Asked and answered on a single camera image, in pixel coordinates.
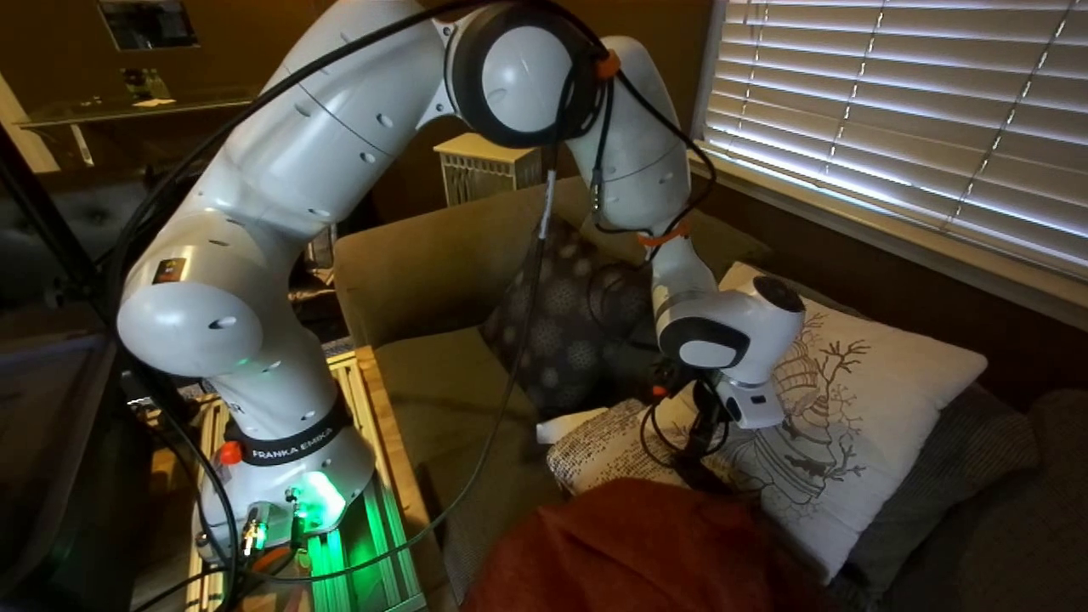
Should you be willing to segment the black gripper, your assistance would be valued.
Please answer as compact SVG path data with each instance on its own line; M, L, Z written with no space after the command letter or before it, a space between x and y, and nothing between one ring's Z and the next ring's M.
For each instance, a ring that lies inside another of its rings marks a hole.
M726 481L703 467L703 459L716 451L726 438L726 409L703 381L692 386L692 409L697 414L682 448L672 456L672 474L689 489L726 492Z

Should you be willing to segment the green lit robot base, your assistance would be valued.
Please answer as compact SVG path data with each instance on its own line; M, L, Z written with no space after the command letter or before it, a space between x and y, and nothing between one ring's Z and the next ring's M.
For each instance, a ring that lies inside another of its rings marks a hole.
M213 578L221 501L192 511L192 556L186 612L426 612L413 567L418 539L405 528L405 481L383 451L376 409L359 361L344 350L325 358L348 438L363 448L363 474L350 474L335 441L310 469L286 481L276 497L235 508L244 567L238 584Z

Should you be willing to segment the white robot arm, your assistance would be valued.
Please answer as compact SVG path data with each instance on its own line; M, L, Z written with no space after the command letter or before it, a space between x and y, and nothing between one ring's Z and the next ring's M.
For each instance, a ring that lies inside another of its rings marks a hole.
M784 420L773 371L802 299L776 279L716 289L677 230L685 143L639 40L598 38L555 0L335 0L131 261L116 312L128 355L212 386L241 430L241 451L200 489L213 542L272 519L325 534L367 489L369 448L286 277L439 117L499 145L567 145L596 220L647 240L655 345L700 371L737 425Z

